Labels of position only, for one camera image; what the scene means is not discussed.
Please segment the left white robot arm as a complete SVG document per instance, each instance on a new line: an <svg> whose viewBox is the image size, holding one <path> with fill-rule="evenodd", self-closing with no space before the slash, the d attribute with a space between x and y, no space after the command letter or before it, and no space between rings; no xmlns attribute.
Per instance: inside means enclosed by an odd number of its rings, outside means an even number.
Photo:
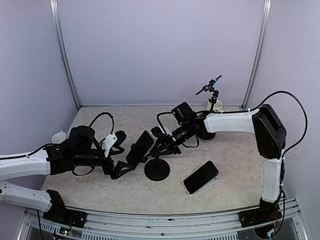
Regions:
<svg viewBox="0 0 320 240"><path fill-rule="evenodd" d="M133 170L133 166L112 156L124 152L121 144L124 131L112 132L102 142L95 138L89 126L71 129L69 137L61 143L49 143L22 155L3 155L0 158L0 202L48 213L63 223L70 211L57 191L35 190L9 182L10 179L35 175L59 175L74 172L77 167L100 167L106 176L116 180Z"/></svg>

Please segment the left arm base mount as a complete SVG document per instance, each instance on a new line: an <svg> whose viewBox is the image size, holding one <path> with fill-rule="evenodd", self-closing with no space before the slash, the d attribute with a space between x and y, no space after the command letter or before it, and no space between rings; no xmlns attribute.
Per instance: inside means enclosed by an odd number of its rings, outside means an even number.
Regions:
<svg viewBox="0 0 320 240"><path fill-rule="evenodd" d="M48 212L43 213L43 218L54 223L83 229L87 213L62 206L52 206Z"/></svg>

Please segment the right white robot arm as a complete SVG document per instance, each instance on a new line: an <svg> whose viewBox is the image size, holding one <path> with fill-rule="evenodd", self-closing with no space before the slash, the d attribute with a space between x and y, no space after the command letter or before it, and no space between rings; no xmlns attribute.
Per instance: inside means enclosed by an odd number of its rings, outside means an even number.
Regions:
<svg viewBox="0 0 320 240"><path fill-rule="evenodd" d="M161 156L180 154L179 146L191 137L211 140L219 132L251 133L255 136L264 170L263 191L255 216L260 222L266 222L279 212L287 131L269 104L243 111L210 109L195 112L183 102L170 114L179 124L176 130L166 131L162 123L151 130L157 140L149 153L152 159L144 167L148 179L162 181L167 178L170 166Z"/></svg>

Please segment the black round-base phone stand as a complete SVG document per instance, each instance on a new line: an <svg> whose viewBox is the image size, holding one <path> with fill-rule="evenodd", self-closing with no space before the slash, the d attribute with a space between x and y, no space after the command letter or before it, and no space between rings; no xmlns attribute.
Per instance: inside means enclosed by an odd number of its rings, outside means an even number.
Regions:
<svg viewBox="0 0 320 240"><path fill-rule="evenodd" d="M145 164L144 174L149 180L155 182L163 181L170 174L170 166L160 157L153 158Z"/></svg>

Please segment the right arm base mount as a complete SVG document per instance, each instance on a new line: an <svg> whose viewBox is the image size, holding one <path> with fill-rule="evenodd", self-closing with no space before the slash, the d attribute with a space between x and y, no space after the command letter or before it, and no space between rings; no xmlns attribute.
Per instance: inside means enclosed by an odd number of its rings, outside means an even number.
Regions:
<svg viewBox="0 0 320 240"><path fill-rule="evenodd" d="M263 223L275 221L282 218L282 213L279 209L271 210L267 208L254 208L250 210L240 211L238 213L242 228L260 225Z"/></svg>

